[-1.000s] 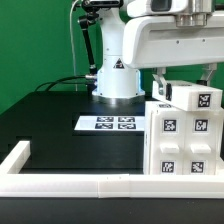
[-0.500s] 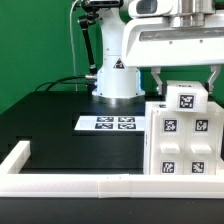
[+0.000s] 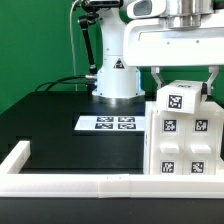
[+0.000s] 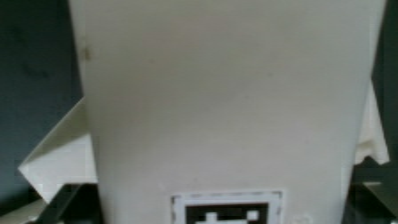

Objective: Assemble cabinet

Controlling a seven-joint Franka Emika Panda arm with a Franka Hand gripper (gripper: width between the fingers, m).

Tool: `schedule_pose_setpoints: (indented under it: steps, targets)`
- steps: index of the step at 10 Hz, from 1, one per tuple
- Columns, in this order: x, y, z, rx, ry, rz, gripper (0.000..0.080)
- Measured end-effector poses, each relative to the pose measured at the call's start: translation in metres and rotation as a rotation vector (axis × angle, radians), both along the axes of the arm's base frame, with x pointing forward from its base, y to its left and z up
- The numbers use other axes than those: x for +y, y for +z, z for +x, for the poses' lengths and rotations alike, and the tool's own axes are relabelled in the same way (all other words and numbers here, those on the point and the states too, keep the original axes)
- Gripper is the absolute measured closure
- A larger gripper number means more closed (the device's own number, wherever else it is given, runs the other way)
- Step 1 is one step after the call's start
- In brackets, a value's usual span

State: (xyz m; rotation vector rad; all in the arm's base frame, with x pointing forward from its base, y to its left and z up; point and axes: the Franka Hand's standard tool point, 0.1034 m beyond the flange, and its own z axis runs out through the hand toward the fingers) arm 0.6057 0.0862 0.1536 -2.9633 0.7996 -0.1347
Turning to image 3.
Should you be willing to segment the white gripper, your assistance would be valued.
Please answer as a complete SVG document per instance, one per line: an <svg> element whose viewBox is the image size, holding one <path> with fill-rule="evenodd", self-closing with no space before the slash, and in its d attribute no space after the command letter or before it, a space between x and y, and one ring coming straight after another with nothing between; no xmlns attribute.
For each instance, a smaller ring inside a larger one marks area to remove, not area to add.
<svg viewBox="0 0 224 224"><path fill-rule="evenodd" d="M165 85L159 66L209 66L210 76L202 83L205 101L224 65L224 15L204 16L196 29L168 29L164 19L130 22L124 33L123 56L127 65L152 67L160 89Z"/></svg>

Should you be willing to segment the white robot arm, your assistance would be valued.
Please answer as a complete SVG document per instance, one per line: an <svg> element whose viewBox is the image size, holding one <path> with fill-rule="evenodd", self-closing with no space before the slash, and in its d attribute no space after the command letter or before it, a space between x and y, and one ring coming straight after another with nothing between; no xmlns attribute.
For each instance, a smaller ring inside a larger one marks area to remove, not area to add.
<svg viewBox="0 0 224 224"><path fill-rule="evenodd" d="M124 8L130 22L122 43L129 66L149 67L158 83L159 69L207 66L209 95L224 65L224 0L90 0L92 7Z"/></svg>

